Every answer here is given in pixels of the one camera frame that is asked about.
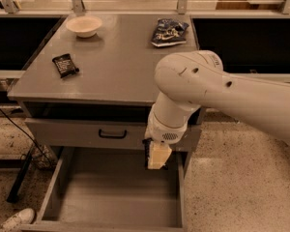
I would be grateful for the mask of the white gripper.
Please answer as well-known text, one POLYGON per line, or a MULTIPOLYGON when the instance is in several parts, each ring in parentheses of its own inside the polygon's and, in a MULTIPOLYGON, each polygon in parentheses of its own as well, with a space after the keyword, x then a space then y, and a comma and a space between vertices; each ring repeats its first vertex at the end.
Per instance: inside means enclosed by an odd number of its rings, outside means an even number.
POLYGON ((187 127, 188 124, 184 123, 178 128, 171 128, 160 122, 153 112, 149 114, 144 135, 145 139, 154 140, 149 146, 149 169, 161 169, 166 164, 172 153, 172 149, 168 144, 178 143, 186 132, 187 127))

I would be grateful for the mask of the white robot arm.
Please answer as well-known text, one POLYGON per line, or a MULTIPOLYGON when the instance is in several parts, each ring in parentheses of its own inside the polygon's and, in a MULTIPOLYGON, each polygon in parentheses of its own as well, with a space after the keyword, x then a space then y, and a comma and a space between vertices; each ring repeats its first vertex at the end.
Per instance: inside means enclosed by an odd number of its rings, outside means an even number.
POLYGON ((188 127, 190 116, 210 107, 290 146, 290 84, 225 72, 209 50, 173 53, 155 69, 159 95, 145 132, 145 162, 162 168, 188 127))

